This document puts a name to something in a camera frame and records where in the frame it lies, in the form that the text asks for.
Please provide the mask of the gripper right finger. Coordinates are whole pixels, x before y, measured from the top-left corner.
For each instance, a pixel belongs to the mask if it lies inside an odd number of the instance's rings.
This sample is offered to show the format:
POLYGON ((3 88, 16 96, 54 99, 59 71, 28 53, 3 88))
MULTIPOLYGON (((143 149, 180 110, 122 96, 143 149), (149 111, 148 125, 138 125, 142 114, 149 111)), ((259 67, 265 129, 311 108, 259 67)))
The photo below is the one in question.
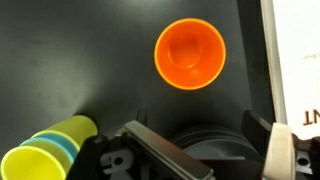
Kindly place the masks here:
POLYGON ((291 128, 274 123, 262 171, 262 180, 295 180, 295 151, 291 128))

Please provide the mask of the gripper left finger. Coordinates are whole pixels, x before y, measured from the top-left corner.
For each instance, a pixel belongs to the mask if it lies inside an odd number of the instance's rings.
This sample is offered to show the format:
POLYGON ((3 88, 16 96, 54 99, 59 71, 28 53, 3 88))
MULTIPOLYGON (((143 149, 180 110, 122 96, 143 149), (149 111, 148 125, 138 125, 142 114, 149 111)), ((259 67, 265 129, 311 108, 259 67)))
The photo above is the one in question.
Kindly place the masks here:
POLYGON ((148 129, 138 121, 130 121, 123 130, 150 156, 162 163, 180 180, 215 180, 213 170, 193 159, 180 148, 148 129))

